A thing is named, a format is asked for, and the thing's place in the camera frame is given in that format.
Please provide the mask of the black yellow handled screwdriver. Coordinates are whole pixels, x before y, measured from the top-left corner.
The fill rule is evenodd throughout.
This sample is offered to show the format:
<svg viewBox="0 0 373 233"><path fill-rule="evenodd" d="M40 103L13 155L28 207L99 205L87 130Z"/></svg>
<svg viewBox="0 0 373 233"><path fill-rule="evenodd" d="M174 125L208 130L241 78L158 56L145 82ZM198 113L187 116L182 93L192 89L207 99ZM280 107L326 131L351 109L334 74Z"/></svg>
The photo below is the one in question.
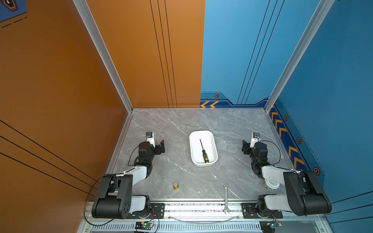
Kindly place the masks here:
<svg viewBox="0 0 373 233"><path fill-rule="evenodd" d="M203 158L204 158L204 163L205 164L208 164L209 163L209 159L208 159L208 155L203 147L203 144L202 144L202 140L200 139L200 143L201 143L201 147L202 147L202 154L203 154Z"/></svg>

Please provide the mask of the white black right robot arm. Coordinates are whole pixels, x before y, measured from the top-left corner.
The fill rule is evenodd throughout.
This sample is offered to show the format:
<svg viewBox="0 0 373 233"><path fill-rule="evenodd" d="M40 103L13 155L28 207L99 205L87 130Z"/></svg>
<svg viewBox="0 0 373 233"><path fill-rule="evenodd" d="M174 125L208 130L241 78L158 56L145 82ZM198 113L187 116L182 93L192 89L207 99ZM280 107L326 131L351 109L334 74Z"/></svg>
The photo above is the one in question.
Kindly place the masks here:
<svg viewBox="0 0 373 233"><path fill-rule="evenodd" d="M271 189L283 185L286 193L260 195L254 212L262 218L276 211L292 212L297 216L329 214L332 204L319 179L311 171L284 169L268 162L268 149L263 141L242 141L242 152L250 156L251 168Z"/></svg>

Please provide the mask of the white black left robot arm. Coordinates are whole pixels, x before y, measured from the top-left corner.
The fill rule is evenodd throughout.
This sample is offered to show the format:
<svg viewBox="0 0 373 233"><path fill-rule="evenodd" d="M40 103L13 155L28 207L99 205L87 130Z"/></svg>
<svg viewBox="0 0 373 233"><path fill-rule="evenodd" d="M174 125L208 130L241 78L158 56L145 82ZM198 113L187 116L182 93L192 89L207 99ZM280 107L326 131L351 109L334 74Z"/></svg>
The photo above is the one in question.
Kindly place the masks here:
<svg viewBox="0 0 373 233"><path fill-rule="evenodd" d="M165 144L163 140L155 146L144 141L138 149L139 155L131 169L102 177L91 210L94 218L126 219L131 215L147 218L151 214L150 197L134 195L133 186L149 177L153 159L165 152Z"/></svg>

